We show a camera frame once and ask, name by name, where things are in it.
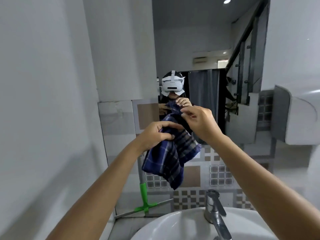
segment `curtain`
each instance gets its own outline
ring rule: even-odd
[[[188,80],[191,103],[210,109],[217,119],[219,70],[192,71]]]

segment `vr headset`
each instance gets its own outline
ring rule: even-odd
[[[170,92],[174,92],[179,96],[184,93],[183,84],[185,77],[176,76],[175,73],[175,71],[171,71],[171,76],[162,78],[161,93],[164,96],[168,96]]]

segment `blue plaid towel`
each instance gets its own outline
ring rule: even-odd
[[[168,114],[163,121],[181,124],[185,129],[179,132],[170,127],[162,128],[160,132],[170,133],[175,137],[173,140],[162,141],[148,150],[142,170],[163,177],[175,190],[182,184],[184,164],[200,152],[201,145],[193,138],[192,130],[181,117],[180,107],[174,101],[167,103],[166,106],[171,108],[172,113]]]

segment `faucet handle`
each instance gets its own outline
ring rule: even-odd
[[[226,216],[227,213],[224,210],[224,208],[219,200],[219,197],[220,197],[220,194],[218,191],[213,190],[213,189],[207,190],[206,197],[205,197],[206,205],[211,206],[213,208],[213,210],[217,210],[220,213],[220,215]]]

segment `ceiling light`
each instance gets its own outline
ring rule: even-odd
[[[231,0],[225,0],[223,3],[224,4],[228,4],[228,3],[230,3],[231,2]]]

